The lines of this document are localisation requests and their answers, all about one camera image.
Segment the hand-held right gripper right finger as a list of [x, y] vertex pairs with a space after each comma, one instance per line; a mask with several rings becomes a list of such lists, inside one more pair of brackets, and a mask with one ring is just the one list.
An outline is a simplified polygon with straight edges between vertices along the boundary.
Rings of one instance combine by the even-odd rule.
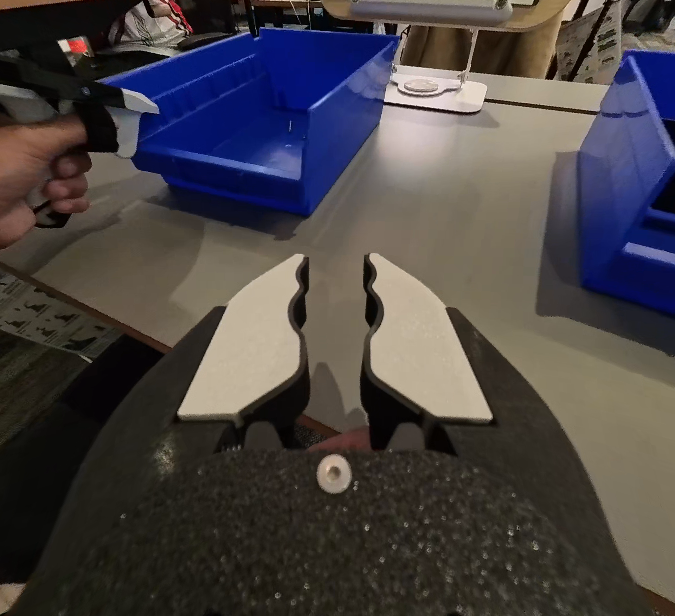
[[423, 449], [443, 444], [445, 425], [494, 421], [443, 301], [383, 255], [364, 257], [365, 336], [360, 402], [374, 449], [412, 426]]

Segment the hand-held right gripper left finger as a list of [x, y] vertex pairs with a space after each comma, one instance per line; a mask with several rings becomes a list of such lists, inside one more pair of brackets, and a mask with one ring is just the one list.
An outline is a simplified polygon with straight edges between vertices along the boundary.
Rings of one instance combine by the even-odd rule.
[[178, 410], [183, 423], [224, 422], [237, 437], [267, 422], [282, 442], [310, 399], [309, 259], [294, 254], [244, 286], [224, 308]]

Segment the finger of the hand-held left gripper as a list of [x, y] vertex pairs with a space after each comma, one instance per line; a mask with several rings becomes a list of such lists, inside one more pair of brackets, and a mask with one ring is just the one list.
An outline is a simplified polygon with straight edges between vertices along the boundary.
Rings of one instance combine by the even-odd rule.
[[122, 97], [124, 114], [159, 114], [158, 106], [152, 100], [137, 91], [122, 89]]

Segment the blue plastic bin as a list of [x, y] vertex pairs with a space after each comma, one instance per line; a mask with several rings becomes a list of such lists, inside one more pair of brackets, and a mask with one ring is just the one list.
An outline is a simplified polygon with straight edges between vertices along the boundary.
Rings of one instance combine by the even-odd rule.
[[262, 28], [101, 82], [155, 102], [132, 163], [198, 210], [223, 199], [309, 216], [379, 124], [398, 43]]
[[583, 287], [674, 314], [674, 53], [628, 51], [577, 155]]

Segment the person's left hand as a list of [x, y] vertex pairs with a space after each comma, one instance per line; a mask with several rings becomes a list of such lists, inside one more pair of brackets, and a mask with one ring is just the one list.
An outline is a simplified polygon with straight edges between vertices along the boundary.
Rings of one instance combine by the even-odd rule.
[[1, 249], [34, 229], [37, 218], [29, 195], [39, 188], [58, 213], [87, 211], [91, 169], [84, 124], [77, 115], [49, 122], [1, 128]]

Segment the printed silhouette sheet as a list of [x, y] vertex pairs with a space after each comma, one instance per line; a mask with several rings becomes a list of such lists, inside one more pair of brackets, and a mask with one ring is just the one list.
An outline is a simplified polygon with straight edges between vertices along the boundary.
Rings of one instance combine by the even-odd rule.
[[[601, 9], [561, 26], [555, 45], [558, 70], [556, 80], [566, 80], [589, 36]], [[574, 81], [586, 84], [611, 84], [622, 58], [622, 6], [613, 4], [607, 11], [588, 55]]]
[[31, 343], [96, 359], [122, 332], [46, 291], [1, 273], [1, 332]]

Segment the person's dark trousers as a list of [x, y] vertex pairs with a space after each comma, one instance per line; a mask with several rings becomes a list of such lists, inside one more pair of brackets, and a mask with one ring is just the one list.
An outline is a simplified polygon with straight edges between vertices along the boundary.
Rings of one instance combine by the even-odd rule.
[[163, 354], [122, 335], [94, 359], [1, 336], [1, 583], [34, 571], [103, 425]]

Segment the white document stand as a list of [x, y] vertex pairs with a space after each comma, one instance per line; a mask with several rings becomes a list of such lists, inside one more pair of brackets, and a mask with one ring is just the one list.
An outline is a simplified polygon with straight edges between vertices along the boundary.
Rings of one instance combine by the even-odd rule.
[[510, 0], [350, 0], [350, 15], [372, 21], [467, 28], [471, 36], [470, 49], [461, 72], [454, 77], [446, 73], [406, 73], [392, 65], [384, 102], [475, 115], [483, 108], [487, 93], [486, 84], [469, 81], [478, 30], [509, 21], [512, 5]]

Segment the tan fabric cover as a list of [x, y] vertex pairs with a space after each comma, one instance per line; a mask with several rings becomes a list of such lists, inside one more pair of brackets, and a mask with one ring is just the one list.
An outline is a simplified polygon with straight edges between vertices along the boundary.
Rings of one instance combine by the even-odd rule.
[[[526, 32], [481, 30], [471, 71], [522, 78], [544, 79], [555, 53], [562, 21], [559, 12]], [[401, 64], [438, 70], [462, 71], [471, 44], [468, 29], [413, 25], [401, 53]]]

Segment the person's cream sweatshirt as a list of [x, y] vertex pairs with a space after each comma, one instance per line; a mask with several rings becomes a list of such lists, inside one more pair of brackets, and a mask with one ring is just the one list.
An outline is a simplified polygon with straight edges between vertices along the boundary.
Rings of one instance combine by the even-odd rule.
[[0, 586], [0, 614], [10, 611], [19, 599], [26, 585], [24, 583], [4, 583]]

